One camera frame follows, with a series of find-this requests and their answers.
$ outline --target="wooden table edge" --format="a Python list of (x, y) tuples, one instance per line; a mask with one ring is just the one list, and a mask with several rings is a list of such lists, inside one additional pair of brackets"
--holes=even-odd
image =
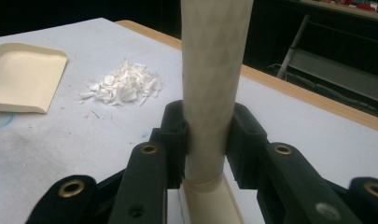
[[(135, 31), (141, 35), (145, 35), (154, 40), (162, 42), (163, 44), (166, 44), (175, 49), (182, 49), (181, 40), (152, 30), (134, 21), (116, 21), (116, 24)], [(314, 105), (337, 116), (352, 120), (356, 123), (362, 124), (378, 131), (378, 118), (376, 118), (375, 116), (354, 109), (348, 105), (343, 105), (336, 101), (330, 100), (327, 97), (300, 88), (279, 78), (269, 76), (246, 65), (242, 65), (241, 75), (250, 78), (262, 85), (270, 87), (276, 91), (280, 91), (283, 94), (304, 101), (307, 104)]]

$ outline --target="white table surface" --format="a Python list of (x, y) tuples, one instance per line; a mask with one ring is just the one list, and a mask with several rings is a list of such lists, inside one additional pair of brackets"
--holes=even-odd
[[(164, 107), (182, 99), (181, 52), (104, 19), (0, 37), (61, 49), (68, 63), (48, 114), (0, 113), (0, 223), (24, 223), (49, 187), (69, 175), (98, 182), (125, 168), (132, 148), (160, 127)], [(158, 98), (142, 106), (112, 106), (78, 94), (89, 80), (144, 63), (161, 76)], [(298, 148), (326, 179), (345, 188), (356, 176), (378, 178), (378, 132), (241, 77), (237, 102), (246, 105), (271, 142)], [(263, 223), (256, 192), (226, 176), (246, 223)], [(182, 223), (176, 190), (169, 190), (169, 223)]]

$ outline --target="blue marker mark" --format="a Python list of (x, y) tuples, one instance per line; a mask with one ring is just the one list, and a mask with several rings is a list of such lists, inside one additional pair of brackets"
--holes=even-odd
[(142, 133), (142, 135), (140, 137), (141, 138), (147, 138), (148, 137), (148, 132)]
[(13, 113), (0, 112), (0, 129), (8, 126), (13, 120)]

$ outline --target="cream plastic scraper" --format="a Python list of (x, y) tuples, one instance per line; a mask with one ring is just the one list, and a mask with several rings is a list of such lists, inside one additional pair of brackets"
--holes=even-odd
[(47, 113), (66, 62), (57, 49), (0, 44), (0, 111)]

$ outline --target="white plastic shavings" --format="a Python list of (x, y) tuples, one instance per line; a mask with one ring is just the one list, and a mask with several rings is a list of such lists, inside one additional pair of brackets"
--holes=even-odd
[(161, 90), (161, 79), (157, 74), (147, 71), (140, 63), (130, 63), (127, 60), (123, 66), (104, 76), (102, 82), (91, 80), (89, 92), (81, 93), (79, 104), (94, 98), (112, 105), (124, 105), (134, 102), (142, 105), (149, 95), (157, 97)]

